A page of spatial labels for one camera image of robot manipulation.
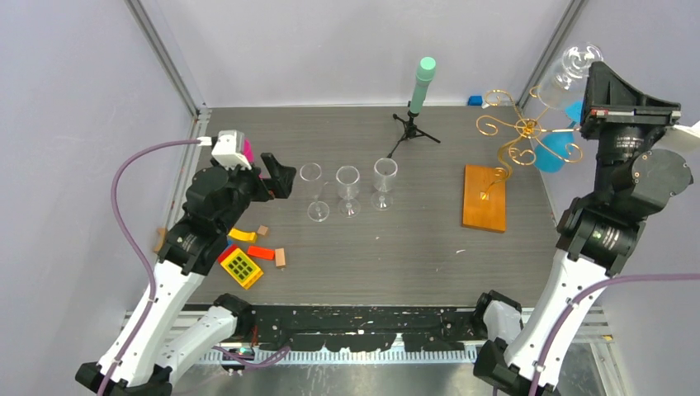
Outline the blue plastic wine glass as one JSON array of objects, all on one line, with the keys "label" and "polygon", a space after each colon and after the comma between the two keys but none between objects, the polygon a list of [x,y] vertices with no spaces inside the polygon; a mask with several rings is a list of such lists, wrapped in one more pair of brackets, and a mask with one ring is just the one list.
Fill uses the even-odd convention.
[{"label": "blue plastic wine glass", "polygon": [[583,152],[575,143],[574,133],[581,121],[582,101],[576,101],[565,108],[570,119],[567,128],[547,132],[538,140],[534,153],[534,166],[541,172],[559,172],[566,163],[577,163],[583,158]]}]

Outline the pink plastic wine glass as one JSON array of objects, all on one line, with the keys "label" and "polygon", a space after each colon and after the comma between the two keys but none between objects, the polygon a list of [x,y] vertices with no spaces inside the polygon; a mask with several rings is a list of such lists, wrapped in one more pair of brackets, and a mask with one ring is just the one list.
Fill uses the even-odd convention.
[{"label": "pink plastic wine glass", "polygon": [[248,139],[244,140],[244,150],[243,154],[246,157],[249,164],[253,165],[255,162],[255,155],[252,150],[252,145]]}]

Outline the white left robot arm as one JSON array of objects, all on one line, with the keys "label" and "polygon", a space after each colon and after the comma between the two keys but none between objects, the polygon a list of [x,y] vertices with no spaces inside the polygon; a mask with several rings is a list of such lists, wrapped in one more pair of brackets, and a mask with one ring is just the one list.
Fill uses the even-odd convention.
[{"label": "white left robot arm", "polygon": [[108,351],[80,365],[76,381],[99,395],[169,395],[182,375],[226,338],[246,340],[251,306],[223,294],[197,323],[166,340],[185,303],[228,248],[228,232],[253,202],[286,199],[297,170],[262,153],[259,167],[225,167],[214,161],[198,171],[186,191],[184,215],[167,232],[149,284]]}]

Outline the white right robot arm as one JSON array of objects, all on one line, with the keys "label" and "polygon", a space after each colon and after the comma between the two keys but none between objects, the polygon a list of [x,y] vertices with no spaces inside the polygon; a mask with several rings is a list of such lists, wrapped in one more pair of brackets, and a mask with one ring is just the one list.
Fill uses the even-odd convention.
[{"label": "white right robot arm", "polygon": [[508,395],[555,395],[570,344],[610,285],[642,281],[622,269],[646,221],[693,183],[686,160],[657,143],[678,128],[681,106],[649,96],[602,61],[589,68],[580,132],[598,144],[594,189],[572,200],[545,289],[528,319],[514,300],[484,293],[471,327],[485,339],[475,377]]}]

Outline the clear wine glass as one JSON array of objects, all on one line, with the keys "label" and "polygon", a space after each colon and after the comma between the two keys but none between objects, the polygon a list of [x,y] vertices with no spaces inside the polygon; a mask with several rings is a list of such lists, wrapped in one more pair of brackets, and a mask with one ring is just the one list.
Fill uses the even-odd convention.
[{"label": "clear wine glass", "polygon": [[357,200],[360,191],[360,172],[354,166],[341,166],[335,175],[338,187],[339,212],[346,218],[355,217],[361,209]]},{"label": "clear wine glass", "polygon": [[551,109],[564,110],[584,95],[589,68],[603,61],[603,52],[588,42],[563,50],[555,58],[534,89],[535,97]]},{"label": "clear wine glass", "polygon": [[376,210],[388,210],[394,203],[392,190],[398,172],[398,165],[392,158],[379,158],[373,166],[373,186],[375,192],[371,203]]},{"label": "clear wine glass", "polygon": [[320,199],[325,186],[321,166],[318,163],[306,163],[300,169],[300,178],[305,195],[310,199],[308,217],[316,223],[324,222],[329,217],[329,206]]}]

